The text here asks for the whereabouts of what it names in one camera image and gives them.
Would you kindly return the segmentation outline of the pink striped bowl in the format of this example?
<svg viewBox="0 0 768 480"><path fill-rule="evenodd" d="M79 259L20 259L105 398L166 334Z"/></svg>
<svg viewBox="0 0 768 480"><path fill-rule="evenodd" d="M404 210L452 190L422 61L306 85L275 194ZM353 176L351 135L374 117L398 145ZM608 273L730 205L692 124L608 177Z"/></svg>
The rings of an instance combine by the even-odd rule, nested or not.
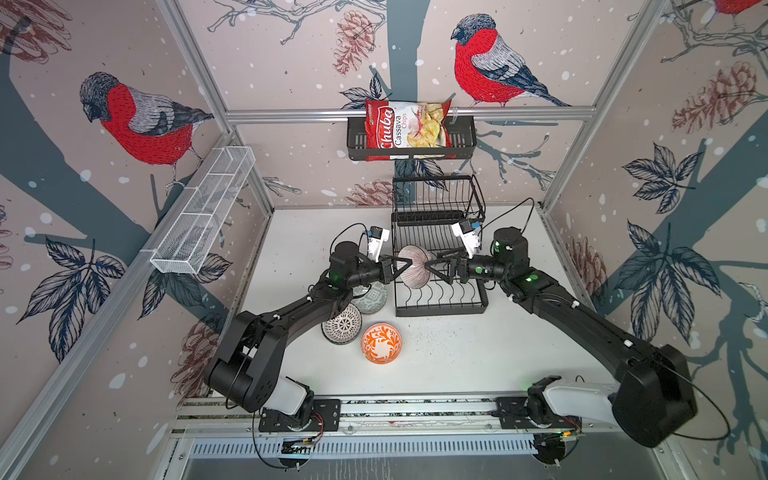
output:
<svg viewBox="0 0 768 480"><path fill-rule="evenodd" d="M425 270L423 265L423 262L426 260L427 251L422 247L414 245L407 245L400 250L399 257L407 257L413 260L413 265L410 268L414 269L414 277L409 282L404 283L408 288L423 288L432 278L432 275Z"/></svg>

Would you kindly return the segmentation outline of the orange floral bowl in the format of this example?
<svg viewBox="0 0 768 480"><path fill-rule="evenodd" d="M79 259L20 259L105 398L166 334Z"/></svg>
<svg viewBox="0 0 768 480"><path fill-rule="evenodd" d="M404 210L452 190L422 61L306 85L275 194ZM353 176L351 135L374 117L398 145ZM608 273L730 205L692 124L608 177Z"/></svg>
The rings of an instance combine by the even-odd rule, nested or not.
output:
<svg viewBox="0 0 768 480"><path fill-rule="evenodd" d="M370 326L363 334L361 349L371 363L384 365L398 358L403 348L403 339L397 328L388 323Z"/></svg>

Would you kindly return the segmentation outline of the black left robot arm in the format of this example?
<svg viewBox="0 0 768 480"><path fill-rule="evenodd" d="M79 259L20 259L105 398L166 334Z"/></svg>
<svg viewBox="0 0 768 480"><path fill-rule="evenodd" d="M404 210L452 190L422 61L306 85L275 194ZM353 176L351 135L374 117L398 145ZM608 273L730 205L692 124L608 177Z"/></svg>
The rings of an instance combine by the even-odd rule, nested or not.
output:
<svg viewBox="0 0 768 480"><path fill-rule="evenodd" d="M295 414L310 390L293 387L280 376L287 346L338 316L351 303L356 287L389 284L412 264L385 254L370 259L356 243L340 243L330 254L329 268L303 297L274 311L243 311L233 318L204 369L204 383L249 413L267 406Z"/></svg>

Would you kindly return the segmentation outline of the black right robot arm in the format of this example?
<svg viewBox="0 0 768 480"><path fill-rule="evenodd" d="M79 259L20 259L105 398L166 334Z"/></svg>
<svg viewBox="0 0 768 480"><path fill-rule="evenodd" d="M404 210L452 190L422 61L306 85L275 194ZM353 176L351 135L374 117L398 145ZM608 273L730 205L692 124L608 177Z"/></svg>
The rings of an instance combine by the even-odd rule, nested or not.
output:
<svg viewBox="0 0 768 480"><path fill-rule="evenodd" d="M487 255L456 252L426 262L425 268L446 283L496 283L510 301L557 327L611 373L612 385L568 383L558 375L534 383L526 402L534 425L549 427L571 416L593 419L616 425L636 443L652 448L697 415L682 353L620 329L554 277L532 267L520 229L496 230Z"/></svg>

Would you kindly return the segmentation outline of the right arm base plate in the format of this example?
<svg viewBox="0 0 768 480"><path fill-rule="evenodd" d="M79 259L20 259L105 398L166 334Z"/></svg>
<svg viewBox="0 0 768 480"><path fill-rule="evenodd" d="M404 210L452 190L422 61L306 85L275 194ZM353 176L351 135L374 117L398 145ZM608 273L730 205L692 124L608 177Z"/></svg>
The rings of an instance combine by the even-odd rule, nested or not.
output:
<svg viewBox="0 0 768 480"><path fill-rule="evenodd" d="M556 415L540 400L523 396L506 396L495 399L496 410L492 413L504 430L562 429L580 430L582 422L577 417Z"/></svg>

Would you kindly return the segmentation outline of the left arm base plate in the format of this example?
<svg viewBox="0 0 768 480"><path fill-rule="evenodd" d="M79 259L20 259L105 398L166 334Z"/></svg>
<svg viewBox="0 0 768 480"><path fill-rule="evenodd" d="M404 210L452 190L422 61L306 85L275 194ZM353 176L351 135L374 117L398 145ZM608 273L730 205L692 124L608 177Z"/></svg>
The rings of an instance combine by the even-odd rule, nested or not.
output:
<svg viewBox="0 0 768 480"><path fill-rule="evenodd" d="M258 421L261 433L336 432L341 416L339 399L306 400L293 415L264 408Z"/></svg>

